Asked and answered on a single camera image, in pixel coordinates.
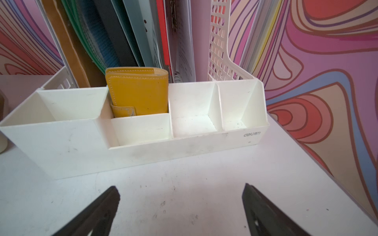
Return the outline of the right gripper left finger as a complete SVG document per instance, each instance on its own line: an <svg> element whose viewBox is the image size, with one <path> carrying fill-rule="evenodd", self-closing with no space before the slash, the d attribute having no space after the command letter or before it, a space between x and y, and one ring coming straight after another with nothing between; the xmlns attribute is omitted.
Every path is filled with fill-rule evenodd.
<svg viewBox="0 0 378 236"><path fill-rule="evenodd" d="M115 186L109 187L55 236L108 236L120 202Z"/></svg>

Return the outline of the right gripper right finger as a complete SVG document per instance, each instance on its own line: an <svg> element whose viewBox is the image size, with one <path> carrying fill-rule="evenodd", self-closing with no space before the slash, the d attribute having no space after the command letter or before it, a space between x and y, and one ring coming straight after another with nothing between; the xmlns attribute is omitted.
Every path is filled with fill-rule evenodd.
<svg viewBox="0 0 378 236"><path fill-rule="evenodd" d="M257 188L248 183L245 184L242 201L252 236L309 235Z"/></svg>

